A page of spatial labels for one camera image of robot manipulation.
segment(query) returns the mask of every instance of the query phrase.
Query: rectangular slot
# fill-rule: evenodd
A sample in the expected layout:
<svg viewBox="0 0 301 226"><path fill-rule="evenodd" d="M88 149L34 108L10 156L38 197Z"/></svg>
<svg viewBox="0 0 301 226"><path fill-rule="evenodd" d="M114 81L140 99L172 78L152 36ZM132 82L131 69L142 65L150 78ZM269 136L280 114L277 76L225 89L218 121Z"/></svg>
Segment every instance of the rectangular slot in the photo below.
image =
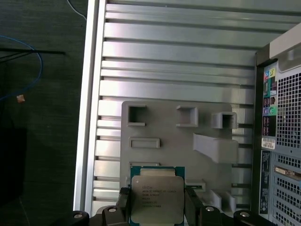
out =
<svg viewBox="0 0 301 226"><path fill-rule="evenodd" d="M222 127L223 128L232 128L233 116L229 114L222 115Z"/></svg>
<svg viewBox="0 0 301 226"><path fill-rule="evenodd" d="M160 139L159 138L130 137L130 147L132 147L132 148L160 148Z"/></svg>
<svg viewBox="0 0 301 226"><path fill-rule="evenodd" d="M198 108L189 106L177 106L179 123L176 127L198 127Z"/></svg>
<svg viewBox="0 0 301 226"><path fill-rule="evenodd" d="M128 126L145 126L145 122L140 120L141 115L146 110L146 105L135 105L128 107Z"/></svg>
<svg viewBox="0 0 301 226"><path fill-rule="evenodd" d="M216 129L236 129L237 115L235 112L218 112L212 114L211 117L212 128Z"/></svg>

